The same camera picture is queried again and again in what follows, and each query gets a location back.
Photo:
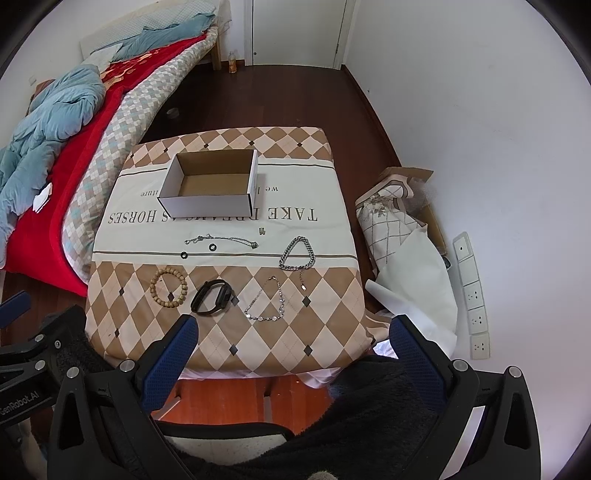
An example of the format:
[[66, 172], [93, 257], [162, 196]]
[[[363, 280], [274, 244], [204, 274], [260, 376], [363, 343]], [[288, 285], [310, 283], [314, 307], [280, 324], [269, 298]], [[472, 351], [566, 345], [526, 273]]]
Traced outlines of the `orange drink bottle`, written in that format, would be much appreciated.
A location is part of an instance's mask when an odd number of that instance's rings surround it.
[[228, 53], [228, 72], [235, 74], [237, 70], [238, 65], [236, 65], [235, 51], [230, 51]]

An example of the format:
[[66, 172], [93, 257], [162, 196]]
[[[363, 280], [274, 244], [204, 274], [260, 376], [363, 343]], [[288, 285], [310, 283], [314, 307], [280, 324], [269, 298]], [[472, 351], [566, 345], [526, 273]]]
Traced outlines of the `white door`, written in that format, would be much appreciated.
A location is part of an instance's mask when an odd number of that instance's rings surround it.
[[254, 0], [253, 64], [332, 69], [346, 0]]

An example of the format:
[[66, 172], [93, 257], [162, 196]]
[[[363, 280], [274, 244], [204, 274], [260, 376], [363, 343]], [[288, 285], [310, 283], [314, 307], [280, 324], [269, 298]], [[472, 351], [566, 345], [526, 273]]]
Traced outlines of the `checked white bag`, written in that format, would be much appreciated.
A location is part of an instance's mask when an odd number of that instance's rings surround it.
[[450, 355], [457, 345], [458, 306], [428, 225], [407, 212], [405, 202], [414, 196], [409, 178], [393, 174], [356, 200], [356, 219], [377, 275], [366, 290], [389, 312], [408, 316]]

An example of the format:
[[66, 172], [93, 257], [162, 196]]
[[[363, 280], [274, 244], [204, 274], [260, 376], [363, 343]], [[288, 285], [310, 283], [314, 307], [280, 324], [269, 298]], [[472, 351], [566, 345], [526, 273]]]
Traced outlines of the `white cardboard box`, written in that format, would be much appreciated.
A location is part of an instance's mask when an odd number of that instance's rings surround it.
[[254, 149], [178, 153], [157, 199], [173, 219], [249, 217], [256, 203], [258, 166]]

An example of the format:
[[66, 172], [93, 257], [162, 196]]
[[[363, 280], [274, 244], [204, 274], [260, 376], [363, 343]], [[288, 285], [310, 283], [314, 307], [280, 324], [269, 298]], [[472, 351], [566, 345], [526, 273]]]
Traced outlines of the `wooden bed frame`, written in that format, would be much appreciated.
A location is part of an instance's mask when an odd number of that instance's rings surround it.
[[211, 48], [211, 64], [214, 71], [221, 71], [221, 34], [217, 34], [214, 46]]

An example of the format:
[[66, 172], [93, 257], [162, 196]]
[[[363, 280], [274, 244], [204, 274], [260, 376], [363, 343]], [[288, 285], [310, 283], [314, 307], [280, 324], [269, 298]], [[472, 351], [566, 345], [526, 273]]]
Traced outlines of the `red blanket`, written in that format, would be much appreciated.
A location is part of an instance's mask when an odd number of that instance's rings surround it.
[[99, 136], [122, 100], [124, 89], [130, 85], [127, 80], [109, 92], [103, 103], [106, 109], [66, 143], [47, 177], [47, 184], [53, 184], [49, 201], [39, 213], [34, 213], [31, 207], [19, 217], [8, 241], [2, 270], [28, 276], [79, 296], [86, 294], [87, 284], [74, 277], [63, 253], [63, 219], [98, 146]]

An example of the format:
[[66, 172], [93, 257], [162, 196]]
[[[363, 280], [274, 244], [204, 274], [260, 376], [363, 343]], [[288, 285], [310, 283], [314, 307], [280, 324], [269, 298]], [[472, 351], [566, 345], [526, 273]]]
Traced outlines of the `black smart band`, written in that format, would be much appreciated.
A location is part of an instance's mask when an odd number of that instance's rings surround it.
[[225, 280], [205, 281], [194, 294], [190, 310], [198, 316], [212, 316], [224, 311], [232, 297], [233, 290]]

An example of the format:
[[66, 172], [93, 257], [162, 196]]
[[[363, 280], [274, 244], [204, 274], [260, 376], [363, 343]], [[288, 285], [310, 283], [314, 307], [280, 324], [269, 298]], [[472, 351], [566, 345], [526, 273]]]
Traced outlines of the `checked bed mattress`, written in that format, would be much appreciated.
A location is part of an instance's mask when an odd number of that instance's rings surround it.
[[74, 277], [87, 284], [95, 236], [114, 183], [156, 114], [181, 81], [215, 49], [219, 28], [117, 62], [110, 71], [131, 85], [124, 89], [66, 210], [62, 248]]

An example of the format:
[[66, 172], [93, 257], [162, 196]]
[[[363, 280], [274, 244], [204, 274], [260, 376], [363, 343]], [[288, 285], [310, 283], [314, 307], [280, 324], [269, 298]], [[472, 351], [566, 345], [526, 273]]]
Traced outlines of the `white pillow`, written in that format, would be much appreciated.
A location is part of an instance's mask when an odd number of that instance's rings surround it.
[[82, 58], [94, 51], [138, 35], [144, 28], [163, 29], [197, 14], [214, 14], [217, 6], [208, 1], [157, 1], [130, 12], [80, 40]]

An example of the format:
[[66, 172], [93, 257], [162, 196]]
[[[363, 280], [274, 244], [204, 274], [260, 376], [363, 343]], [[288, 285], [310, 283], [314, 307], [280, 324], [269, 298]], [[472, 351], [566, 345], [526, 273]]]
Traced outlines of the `white paper on bed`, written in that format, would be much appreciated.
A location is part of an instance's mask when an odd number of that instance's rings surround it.
[[49, 201], [53, 191], [53, 184], [48, 183], [33, 199], [32, 210], [39, 213]]

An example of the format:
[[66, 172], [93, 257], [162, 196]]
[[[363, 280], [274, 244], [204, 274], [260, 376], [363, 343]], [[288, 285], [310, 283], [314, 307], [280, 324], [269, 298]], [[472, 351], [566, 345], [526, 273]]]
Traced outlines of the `white power strip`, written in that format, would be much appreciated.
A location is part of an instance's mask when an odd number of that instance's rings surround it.
[[467, 310], [470, 356], [472, 360], [487, 360], [491, 357], [488, 314], [474, 249], [467, 232], [454, 239], [453, 248]]

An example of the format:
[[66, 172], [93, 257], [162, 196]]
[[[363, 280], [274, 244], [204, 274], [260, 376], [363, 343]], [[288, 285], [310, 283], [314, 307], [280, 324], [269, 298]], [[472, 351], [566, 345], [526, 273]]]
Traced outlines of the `blue quilt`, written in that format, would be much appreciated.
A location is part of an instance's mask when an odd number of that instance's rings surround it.
[[31, 102], [29, 113], [1, 149], [1, 263], [20, 216], [33, 206], [70, 138], [105, 110], [109, 92], [139, 77], [152, 57], [168, 53], [185, 40], [201, 40], [214, 23], [214, 13], [197, 13], [161, 29], [144, 27], [120, 43], [100, 49], [111, 58], [104, 69], [82, 63], [50, 82]]

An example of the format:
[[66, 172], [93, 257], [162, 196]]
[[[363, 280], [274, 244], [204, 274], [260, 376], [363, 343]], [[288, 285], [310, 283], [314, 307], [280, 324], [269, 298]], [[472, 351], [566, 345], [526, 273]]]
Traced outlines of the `diamond pattern table cloth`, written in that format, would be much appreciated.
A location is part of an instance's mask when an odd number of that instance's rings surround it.
[[[252, 216], [172, 219], [163, 210], [158, 190], [176, 154], [249, 148], [259, 153]], [[214, 279], [228, 282], [233, 297], [224, 311], [198, 318], [187, 366], [200, 378], [334, 370], [370, 348], [358, 256], [322, 129], [231, 128], [132, 148], [93, 248], [93, 347], [139, 358]]]

